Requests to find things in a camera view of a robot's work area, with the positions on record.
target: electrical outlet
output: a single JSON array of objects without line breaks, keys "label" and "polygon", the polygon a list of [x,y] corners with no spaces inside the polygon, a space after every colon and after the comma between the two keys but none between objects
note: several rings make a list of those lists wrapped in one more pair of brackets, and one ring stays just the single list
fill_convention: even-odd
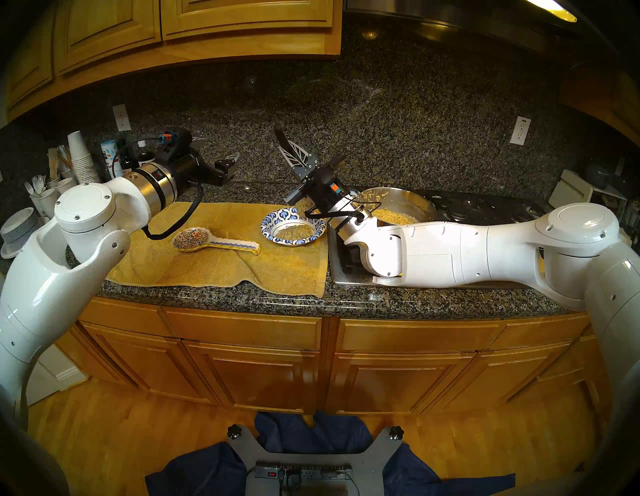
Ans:
[{"label": "electrical outlet", "polygon": [[510,143],[514,143],[515,145],[524,145],[524,140],[526,139],[527,132],[529,131],[529,124],[531,124],[531,119],[518,115]]},{"label": "electrical outlet", "polygon": [[131,124],[129,123],[129,116],[127,115],[127,108],[124,106],[124,103],[113,106],[113,115],[116,118],[118,131],[131,131]]}]

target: light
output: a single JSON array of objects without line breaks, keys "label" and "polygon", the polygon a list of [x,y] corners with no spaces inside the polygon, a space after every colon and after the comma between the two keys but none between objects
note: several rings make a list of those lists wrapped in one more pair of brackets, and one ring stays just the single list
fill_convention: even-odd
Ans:
[{"label": "light", "polygon": [[527,2],[537,5],[540,8],[552,13],[558,19],[565,20],[567,22],[576,22],[578,19],[568,10],[565,10],[559,6],[554,0],[527,0]]},{"label": "light", "polygon": [[371,40],[375,40],[378,37],[378,33],[376,31],[373,31],[373,30],[372,31],[364,31],[362,33],[362,37],[365,40],[371,41]]}]

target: stovetop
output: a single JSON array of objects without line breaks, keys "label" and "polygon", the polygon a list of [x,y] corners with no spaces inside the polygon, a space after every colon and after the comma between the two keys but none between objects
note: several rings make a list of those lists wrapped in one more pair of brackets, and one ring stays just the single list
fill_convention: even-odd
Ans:
[{"label": "stovetop", "polygon": [[[471,225],[498,225],[535,220],[550,212],[551,206],[508,196],[475,195],[416,189],[415,193],[433,202],[437,221]],[[333,282],[338,285],[375,286],[373,274],[360,262],[358,246],[346,246],[332,228],[328,229],[329,262]],[[473,287],[523,287],[517,283],[476,283]]]}]

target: blue cloth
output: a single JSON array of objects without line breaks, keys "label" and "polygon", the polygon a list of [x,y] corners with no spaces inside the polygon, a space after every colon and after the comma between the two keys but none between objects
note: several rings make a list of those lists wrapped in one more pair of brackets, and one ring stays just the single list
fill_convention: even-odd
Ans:
[{"label": "blue cloth", "polygon": [[[269,452],[360,453],[373,438],[358,417],[314,415],[309,428],[299,415],[258,413],[258,442]],[[246,470],[227,443],[187,453],[145,478],[149,496],[243,496]],[[442,481],[407,443],[389,459],[383,471],[385,496],[489,496],[515,486],[516,476]]]}]

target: granite countertop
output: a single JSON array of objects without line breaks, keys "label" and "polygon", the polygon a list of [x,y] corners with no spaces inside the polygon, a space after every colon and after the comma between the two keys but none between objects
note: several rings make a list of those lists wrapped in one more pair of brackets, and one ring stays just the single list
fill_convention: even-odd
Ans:
[{"label": "granite countertop", "polygon": [[[204,202],[281,204],[291,184],[232,182],[205,187]],[[195,190],[180,201],[192,201]],[[105,281],[98,296],[116,300],[260,314],[341,316],[366,319],[479,319],[568,313],[534,289],[407,289],[333,284],[327,271],[324,296],[281,296],[242,282],[221,287],[136,287]]]}]

